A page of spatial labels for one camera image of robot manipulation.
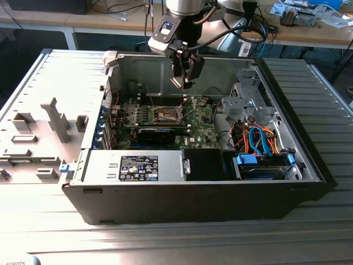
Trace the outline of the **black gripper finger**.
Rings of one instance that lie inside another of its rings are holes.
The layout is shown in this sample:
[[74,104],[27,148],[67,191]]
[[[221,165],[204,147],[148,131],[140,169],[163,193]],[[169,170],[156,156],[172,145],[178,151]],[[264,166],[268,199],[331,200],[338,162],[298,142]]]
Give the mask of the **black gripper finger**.
[[183,52],[175,52],[171,56],[172,75],[170,80],[172,83],[187,83],[186,69],[184,66],[185,56]]
[[192,80],[197,79],[203,66],[205,64],[205,60],[200,56],[190,56],[184,63],[184,77],[183,77],[183,89],[189,89],[192,87]]

